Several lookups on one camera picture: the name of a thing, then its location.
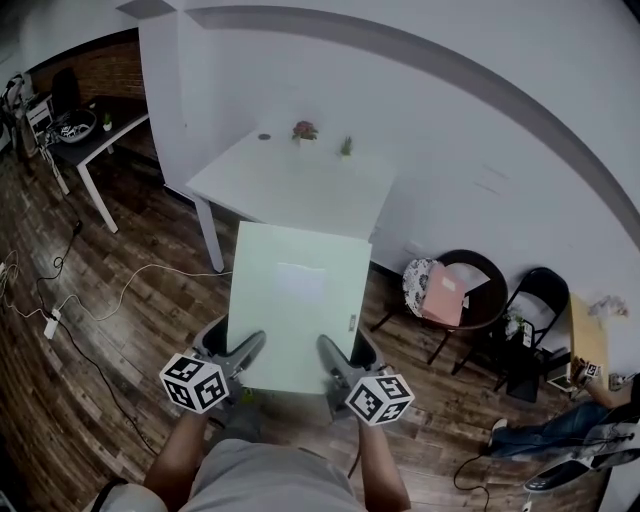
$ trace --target white table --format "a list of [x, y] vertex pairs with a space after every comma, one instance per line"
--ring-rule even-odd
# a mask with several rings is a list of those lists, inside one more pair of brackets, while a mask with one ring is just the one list
[[209, 202], [245, 218], [368, 240], [396, 169], [375, 155], [341, 160], [326, 147], [252, 132], [187, 182], [213, 268], [224, 269]]

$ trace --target pink bag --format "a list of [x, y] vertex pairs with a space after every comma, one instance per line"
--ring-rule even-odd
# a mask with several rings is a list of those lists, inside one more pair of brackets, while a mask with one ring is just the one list
[[448, 271], [443, 264], [436, 264], [429, 273], [422, 301], [422, 316], [447, 325], [460, 325], [466, 291], [464, 281]]

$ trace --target sneaker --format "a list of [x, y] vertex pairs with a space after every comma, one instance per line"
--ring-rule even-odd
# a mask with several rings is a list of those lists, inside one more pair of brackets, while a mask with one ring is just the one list
[[491, 448], [491, 445], [493, 444], [493, 433], [499, 428], [505, 428], [506, 426], [507, 420], [505, 418], [502, 418], [494, 423], [493, 427], [491, 427], [491, 437], [489, 438], [489, 444], [487, 444], [487, 448]]

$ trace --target hand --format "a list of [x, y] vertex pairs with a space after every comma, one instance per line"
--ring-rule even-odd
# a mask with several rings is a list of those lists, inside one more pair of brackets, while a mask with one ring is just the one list
[[571, 361], [571, 382], [574, 386], [582, 387], [590, 377], [586, 375], [587, 362], [579, 357], [574, 357]]

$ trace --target desk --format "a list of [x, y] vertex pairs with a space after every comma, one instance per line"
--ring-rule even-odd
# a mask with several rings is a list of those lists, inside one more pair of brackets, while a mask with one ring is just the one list
[[[93, 112], [96, 114], [98, 124], [91, 135], [76, 144], [58, 142], [50, 145], [47, 149], [71, 165], [75, 165], [84, 182], [84, 186], [87, 187], [87, 192], [89, 192], [93, 200], [93, 204], [102, 215], [109, 229], [115, 233], [118, 231], [118, 226], [116, 226], [102, 197], [100, 197], [100, 193], [87, 170], [87, 164], [102, 151], [110, 148], [120, 137], [149, 119], [149, 113], [147, 112], [147, 104], [142, 100], [98, 96], [90, 102], [90, 104], [92, 103], [96, 104]], [[105, 112], [111, 114], [111, 123], [113, 125], [111, 131], [108, 132], [102, 129], [102, 119]]]
[[209, 202], [276, 226], [368, 240], [396, 171], [373, 155], [341, 160], [323, 147], [301, 151], [286, 136], [252, 132], [187, 186], [193, 191], [213, 268], [224, 268]]
[[602, 366], [602, 384], [609, 388], [609, 342], [597, 317], [589, 316], [589, 306], [574, 295], [571, 305], [571, 357]]

